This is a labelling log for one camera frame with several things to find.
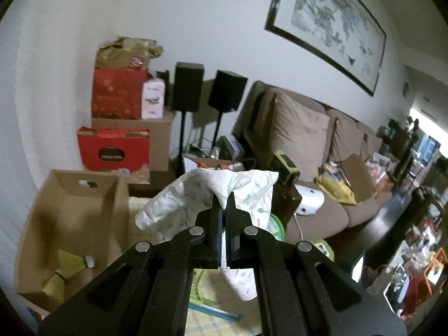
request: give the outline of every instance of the oval black logo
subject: oval black logo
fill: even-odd
[[[114,148],[113,146],[108,146],[106,148],[101,148],[98,151],[98,156],[101,160],[108,163],[118,163],[125,158],[125,152],[121,149]]]

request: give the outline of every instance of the framed painting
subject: framed painting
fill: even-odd
[[[272,0],[266,30],[307,49],[373,96],[386,33],[360,0]]]

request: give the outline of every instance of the red gift box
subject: red gift box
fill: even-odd
[[[95,69],[92,88],[92,117],[139,120],[143,83],[147,71]]]
[[[149,167],[149,130],[94,130],[81,128],[78,144],[89,171],[120,170],[131,174]]]

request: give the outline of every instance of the speaker stand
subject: speaker stand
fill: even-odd
[[[218,131],[220,129],[222,116],[223,116],[222,111],[219,111],[219,113],[218,113],[218,120],[216,122],[216,129],[214,130],[213,142],[211,144],[211,148],[212,149],[214,148],[214,145],[216,144],[216,138],[218,137]]]
[[[186,115],[186,112],[182,111],[181,137],[179,139],[179,153],[178,153],[178,170],[176,172],[176,175],[178,178],[180,176],[182,176],[183,174],[185,174],[184,158],[182,157],[182,154],[184,151],[185,115]]]

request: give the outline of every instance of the yellow shuttlecock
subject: yellow shuttlecock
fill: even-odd
[[[42,291],[56,302],[64,303],[64,278],[56,273],[53,275],[49,282],[43,287]]]
[[[77,256],[64,250],[58,250],[59,273],[64,279],[71,278],[82,269],[93,268],[95,260],[91,256]]]

